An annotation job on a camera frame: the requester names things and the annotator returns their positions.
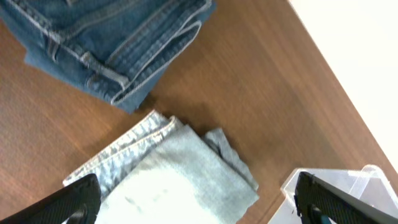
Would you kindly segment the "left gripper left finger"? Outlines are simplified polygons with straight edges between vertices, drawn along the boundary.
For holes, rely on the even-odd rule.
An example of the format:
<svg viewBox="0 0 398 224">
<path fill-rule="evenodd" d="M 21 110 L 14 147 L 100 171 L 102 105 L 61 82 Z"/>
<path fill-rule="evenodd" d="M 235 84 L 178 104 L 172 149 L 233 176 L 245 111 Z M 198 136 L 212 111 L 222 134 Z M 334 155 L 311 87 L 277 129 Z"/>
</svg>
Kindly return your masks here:
<svg viewBox="0 0 398 224">
<path fill-rule="evenodd" d="M 2 224 L 91 224 L 96 221 L 101 205 L 101 190 L 95 174 L 43 198 L 31 206 L 1 220 Z"/>
</svg>

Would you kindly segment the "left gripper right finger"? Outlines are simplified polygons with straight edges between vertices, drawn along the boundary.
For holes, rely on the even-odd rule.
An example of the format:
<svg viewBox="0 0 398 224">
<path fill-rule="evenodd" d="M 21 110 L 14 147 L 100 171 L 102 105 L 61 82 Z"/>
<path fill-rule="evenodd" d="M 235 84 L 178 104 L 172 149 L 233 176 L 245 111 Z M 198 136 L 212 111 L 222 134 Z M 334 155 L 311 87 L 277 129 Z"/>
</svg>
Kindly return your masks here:
<svg viewBox="0 0 398 224">
<path fill-rule="evenodd" d="M 294 202 L 302 223 L 382 223 L 382 212 L 309 172 L 301 172 Z"/>
</svg>

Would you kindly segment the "dark blue jeans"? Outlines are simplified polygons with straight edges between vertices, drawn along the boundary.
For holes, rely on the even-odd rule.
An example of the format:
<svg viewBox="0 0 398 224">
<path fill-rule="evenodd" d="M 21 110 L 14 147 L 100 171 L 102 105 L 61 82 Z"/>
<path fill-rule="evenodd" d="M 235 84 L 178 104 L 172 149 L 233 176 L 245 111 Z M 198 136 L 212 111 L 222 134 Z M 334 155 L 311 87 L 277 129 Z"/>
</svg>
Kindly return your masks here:
<svg viewBox="0 0 398 224">
<path fill-rule="evenodd" d="M 214 0 L 2 0 L 25 62 L 128 113 L 197 37 Z"/>
</svg>

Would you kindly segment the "light blue jeans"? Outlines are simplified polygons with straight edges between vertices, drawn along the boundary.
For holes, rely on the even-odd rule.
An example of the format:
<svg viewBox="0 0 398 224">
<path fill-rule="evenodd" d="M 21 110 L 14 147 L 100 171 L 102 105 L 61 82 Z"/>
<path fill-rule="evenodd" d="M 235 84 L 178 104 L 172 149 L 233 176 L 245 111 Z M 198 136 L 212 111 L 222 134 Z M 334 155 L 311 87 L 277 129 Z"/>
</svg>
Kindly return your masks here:
<svg viewBox="0 0 398 224">
<path fill-rule="evenodd" d="M 152 111 L 63 180 L 94 174 L 98 223 L 236 223 L 258 183 L 222 129 L 198 136 Z"/>
</svg>

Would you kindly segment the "clear plastic storage container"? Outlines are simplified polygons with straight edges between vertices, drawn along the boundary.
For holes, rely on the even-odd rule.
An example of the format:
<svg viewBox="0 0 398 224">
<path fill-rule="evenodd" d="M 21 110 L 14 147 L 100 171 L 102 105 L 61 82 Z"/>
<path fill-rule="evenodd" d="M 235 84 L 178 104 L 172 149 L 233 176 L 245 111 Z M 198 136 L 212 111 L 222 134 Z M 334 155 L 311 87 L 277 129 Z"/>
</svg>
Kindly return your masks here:
<svg viewBox="0 0 398 224">
<path fill-rule="evenodd" d="M 397 217 L 397 195 L 381 168 L 368 164 L 361 170 L 297 168 L 280 188 L 285 200 L 270 219 L 269 224 L 297 224 L 294 202 L 295 186 L 300 172 L 309 172 L 360 201 Z"/>
</svg>

